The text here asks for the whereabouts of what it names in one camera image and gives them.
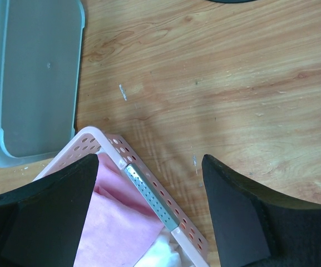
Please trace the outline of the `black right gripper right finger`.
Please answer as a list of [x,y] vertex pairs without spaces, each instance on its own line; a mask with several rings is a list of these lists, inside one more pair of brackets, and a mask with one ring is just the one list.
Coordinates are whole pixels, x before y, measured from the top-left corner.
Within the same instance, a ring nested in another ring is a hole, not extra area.
[[221,266],[321,266],[321,204],[275,191],[212,155],[201,165]]

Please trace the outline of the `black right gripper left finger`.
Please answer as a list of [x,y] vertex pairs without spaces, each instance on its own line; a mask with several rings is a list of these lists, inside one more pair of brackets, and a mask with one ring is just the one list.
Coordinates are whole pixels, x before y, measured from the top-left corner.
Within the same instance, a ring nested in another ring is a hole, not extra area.
[[98,164],[88,154],[0,194],[0,266],[73,266]]

